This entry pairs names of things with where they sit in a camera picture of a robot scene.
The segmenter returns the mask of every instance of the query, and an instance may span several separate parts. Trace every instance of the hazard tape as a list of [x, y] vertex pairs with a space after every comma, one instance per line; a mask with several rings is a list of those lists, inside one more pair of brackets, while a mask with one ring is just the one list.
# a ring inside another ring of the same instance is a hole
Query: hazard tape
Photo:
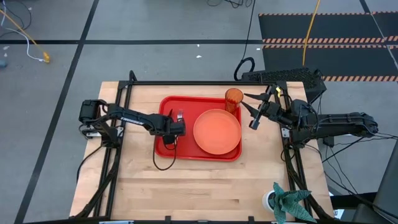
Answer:
[[[288, 44], [269, 44], [264, 45], [263, 49], [273, 49], [273, 48], [304, 48], [304, 45], [288, 45]], [[314, 49], [370, 49], [370, 48], [387, 48], [385, 45], [307, 45], [307, 48]]]
[[382, 14], [382, 13], [397, 13], [398, 11], [376, 11], [372, 12], [373, 15], [375, 14]]
[[[398, 40], [398, 36], [389, 40]], [[304, 44], [305, 38], [268, 38], [262, 40], [265, 44]], [[378, 44], [384, 43], [386, 38], [308, 38], [308, 44]]]
[[[368, 12], [348, 12], [348, 13], [317, 13], [317, 16], [332, 15], [370, 15]], [[312, 13], [260, 13], [260, 16], [312, 16]]]
[[398, 76], [323, 76], [326, 82], [398, 82]]

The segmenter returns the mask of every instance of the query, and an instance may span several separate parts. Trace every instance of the orange cup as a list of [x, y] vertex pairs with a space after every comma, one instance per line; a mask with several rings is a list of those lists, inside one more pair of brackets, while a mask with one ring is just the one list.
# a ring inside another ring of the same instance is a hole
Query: orange cup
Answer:
[[242, 100], [242, 91], [237, 88], [230, 88], [225, 92], [225, 110], [234, 114]]

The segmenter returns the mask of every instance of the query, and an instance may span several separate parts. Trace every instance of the yellow cable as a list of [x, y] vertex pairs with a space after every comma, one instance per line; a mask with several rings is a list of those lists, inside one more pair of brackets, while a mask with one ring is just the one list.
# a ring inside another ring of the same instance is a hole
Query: yellow cable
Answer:
[[312, 14], [312, 18], [311, 18], [311, 22], [310, 22], [310, 27], [308, 28], [308, 31], [307, 31], [307, 36], [305, 37], [304, 50], [303, 50], [303, 66], [305, 65], [305, 51], [306, 51], [306, 49], [307, 49], [308, 38], [310, 37], [310, 33], [311, 33], [311, 28], [312, 28], [313, 20], [314, 20], [314, 18], [315, 18], [315, 15], [317, 14], [320, 1], [321, 1], [321, 0], [318, 0], [318, 2], [317, 2], [317, 6], [315, 7], [315, 11], [314, 11], [313, 14]]
[[4, 13], [3, 10], [0, 9], [0, 12], [1, 14], [5, 15], [7, 19], [9, 19], [19, 30], [21, 30], [21, 32], [25, 34], [33, 42], [33, 44], [36, 45], [37, 48], [39, 48], [39, 50], [43, 52], [44, 62], [50, 63], [50, 56], [48, 55], [48, 53], [39, 44], [37, 44], [36, 41], [33, 38], [31, 38], [30, 35], [27, 34], [13, 19], [11, 19], [11, 17], [9, 17], [6, 13]]

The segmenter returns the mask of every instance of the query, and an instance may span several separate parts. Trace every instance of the wooden tabletop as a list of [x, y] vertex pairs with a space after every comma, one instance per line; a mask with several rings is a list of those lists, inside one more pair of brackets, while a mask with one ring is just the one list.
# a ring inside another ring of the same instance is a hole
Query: wooden tabletop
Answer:
[[[115, 101], [117, 82], [103, 82], [99, 99]], [[306, 100], [302, 83], [287, 83], [293, 99]], [[157, 113], [166, 96], [224, 97], [225, 91], [236, 87], [244, 93], [260, 94], [264, 86], [133, 86], [129, 108], [142, 113]], [[259, 101], [244, 101], [257, 108]], [[213, 162], [177, 159], [167, 171], [157, 170], [152, 162], [154, 137], [141, 126], [127, 124], [123, 142], [118, 182], [113, 203], [115, 220], [239, 220], [254, 216], [257, 221], [275, 220], [272, 212], [262, 207], [262, 196], [278, 182], [289, 190], [285, 163], [280, 159], [282, 141], [279, 125], [261, 119], [257, 131], [249, 128], [252, 118], [242, 110], [241, 157], [234, 162]], [[85, 156], [96, 149], [100, 139], [88, 141]], [[318, 148], [312, 140], [309, 145]], [[70, 215], [76, 215], [98, 188], [105, 150], [88, 159], [80, 172]], [[308, 189], [323, 209], [333, 216], [322, 161], [317, 152], [301, 149]], [[156, 156], [160, 167], [172, 159]], [[108, 193], [104, 193], [104, 202]], [[101, 214], [104, 214], [106, 202]]]

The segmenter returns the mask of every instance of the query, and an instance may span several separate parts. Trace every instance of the orange bowl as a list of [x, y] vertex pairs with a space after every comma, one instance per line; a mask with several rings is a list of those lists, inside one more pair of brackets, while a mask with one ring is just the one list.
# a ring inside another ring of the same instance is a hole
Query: orange bowl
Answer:
[[208, 110], [193, 125], [193, 137], [199, 147], [214, 155], [231, 152], [239, 144], [241, 136], [239, 121], [225, 110]]

